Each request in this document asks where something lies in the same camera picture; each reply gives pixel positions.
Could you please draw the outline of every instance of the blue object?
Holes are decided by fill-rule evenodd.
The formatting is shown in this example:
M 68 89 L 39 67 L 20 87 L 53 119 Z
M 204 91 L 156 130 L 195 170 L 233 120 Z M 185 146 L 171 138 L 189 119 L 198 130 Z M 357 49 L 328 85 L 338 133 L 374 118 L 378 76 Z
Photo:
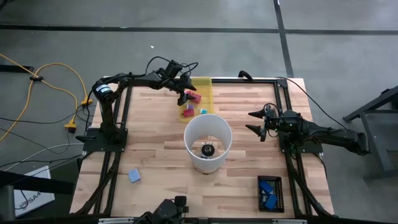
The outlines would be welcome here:
M 270 195 L 267 199 L 267 202 L 264 204 L 264 206 L 268 209 L 274 209 L 277 200 L 278 200 L 278 198 L 275 195 Z
M 265 191 L 266 194 L 271 194 L 274 190 L 265 180 L 260 181 L 260 188 Z
M 138 173 L 137 168 L 129 171 L 129 178 L 130 178 L 130 182 L 132 184 L 137 182 L 137 181 L 139 181 L 139 180 L 141 180 L 141 177 L 140 177 L 140 175 Z

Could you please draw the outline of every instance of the yellow tray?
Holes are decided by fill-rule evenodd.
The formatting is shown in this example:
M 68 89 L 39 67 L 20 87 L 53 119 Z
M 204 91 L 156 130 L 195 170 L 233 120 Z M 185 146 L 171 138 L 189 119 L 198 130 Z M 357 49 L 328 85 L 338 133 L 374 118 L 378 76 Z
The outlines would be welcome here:
M 207 110 L 207 113 L 214 113 L 214 108 L 213 108 L 213 90 L 211 87 L 211 78 L 210 77 L 196 77 L 196 78 L 191 78 L 192 79 L 192 85 L 197 89 L 196 91 L 192 91 L 196 94 L 201 95 L 201 100 L 200 103 L 194 103 L 190 100 L 188 100 L 186 103 L 184 103 L 182 106 L 179 106 L 178 112 L 179 118 L 182 122 L 189 122 L 192 118 L 200 115 L 200 109 L 205 109 Z M 194 110 L 194 116 L 189 117 L 189 118 L 184 118 L 183 111 L 187 109 L 187 105 L 193 105 L 193 110 Z

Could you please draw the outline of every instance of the concrete floor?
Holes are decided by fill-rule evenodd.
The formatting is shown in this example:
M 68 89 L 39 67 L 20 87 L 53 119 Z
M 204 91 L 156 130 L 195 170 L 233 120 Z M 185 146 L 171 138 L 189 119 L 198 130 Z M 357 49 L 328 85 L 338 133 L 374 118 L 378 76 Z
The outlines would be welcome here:
M 396 30 L 398 2 L 394 0 L 281 0 L 287 29 Z M 277 22 L 272 0 L 150 0 L 150 1 L 21 1 L 0 12 L 0 22 L 83 26 L 270 28 Z M 305 79 L 307 91 L 329 114 L 341 120 L 381 91 L 397 85 L 398 39 L 385 35 L 287 35 L 295 77 Z M 286 77 L 279 34 L 54 32 L 0 30 L 0 53 L 19 63 L 39 67 L 63 62 L 83 77 L 87 86 L 105 75 L 141 73 L 153 56 L 179 62 L 199 62 L 194 76 L 235 77 L 246 70 L 254 77 Z M 158 62 L 154 65 L 164 66 Z M 64 68 L 42 75 L 79 99 L 78 79 Z M 28 75 L 2 73 L 0 116 L 16 118 L 24 106 Z M 314 104 L 313 119 L 337 127 Z M 72 99 L 38 83 L 23 119 L 56 121 L 73 113 Z M 10 122 L 0 121 L 6 129 Z M 67 143 L 63 123 L 19 123 L 13 131 L 45 145 Z M 349 128 L 362 130 L 359 122 Z M 71 142 L 76 142 L 71 135 Z M 0 144 L 0 164 L 21 160 L 42 148 L 9 135 Z M 397 179 L 365 183 L 377 169 L 373 156 L 359 157 L 344 149 L 324 146 L 324 161 L 335 212 L 340 217 L 396 222 Z M 43 153 L 35 159 L 79 154 L 71 147 L 58 156 Z M 21 164 L 25 173 L 39 164 Z

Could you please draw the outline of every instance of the wooden table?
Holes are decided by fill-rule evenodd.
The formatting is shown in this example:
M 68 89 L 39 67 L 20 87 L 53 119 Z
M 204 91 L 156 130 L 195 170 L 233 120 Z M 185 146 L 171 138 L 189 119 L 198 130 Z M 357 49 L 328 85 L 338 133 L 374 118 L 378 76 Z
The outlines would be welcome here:
M 305 89 L 301 78 L 294 81 Z M 307 96 L 293 83 L 288 83 L 293 110 L 312 120 Z M 127 121 L 129 136 L 119 166 L 112 216 L 139 217 L 146 211 L 153 212 L 165 198 L 186 195 L 190 206 L 188 217 L 294 217 L 285 157 L 279 150 L 278 138 L 268 136 L 265 142 L 260 142 L 244 126 L 261 124 L 260 119 L 248 116 L 248 112 L 261 109 L 265 103 L 275 103 L 273 85 L 213 84 L 215 113 L 231 126 L 233 144 L 225 165 L 210 175 L 195 170 L 184 147 L 183 132 L 187 124 L 178 119 L 177 98 L 178 95 L 166 89 L 133 88 Z M 100 123 L 97 106 L 93 126 L 99 127 Z M 97 187 L 103 157 L 103 152 L 94 152 L 84 160 L 71 212 L 81 208 Z M 324 208 L 333 213 L 321 162 L 314 155 L 303 154 L 303 164 L 309 189 Z M 127 176 L 134 168 L 139 169 L 142 178 L 138 184 L 131 184 Z M 284 213 L 258 210 L 257 175 L 282 177 Z M 103 206 L 107 197 L 105 189 Z M 304 212 L 300 190 L 298 197 Z

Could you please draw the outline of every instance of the pink block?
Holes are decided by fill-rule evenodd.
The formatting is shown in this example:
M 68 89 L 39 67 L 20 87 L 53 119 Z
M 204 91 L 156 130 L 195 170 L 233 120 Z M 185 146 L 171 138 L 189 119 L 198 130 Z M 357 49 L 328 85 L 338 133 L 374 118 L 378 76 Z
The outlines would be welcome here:
M 192 93 L 192 92 L 190 92 L 190 93 L 188 93 L 188 94 L 191 95 L 191 96 L 193 96 L 193 97 L 195 97 L 194 100 L 191 100 L 192 102 L 200 103 L 201 95 L 196 94 L 196 93 Z
M 193 112 L 193 109 L 187 109 L 183 111 L 184 113 L 184 118 L 189 118 L 192 117 L 195 113 Z

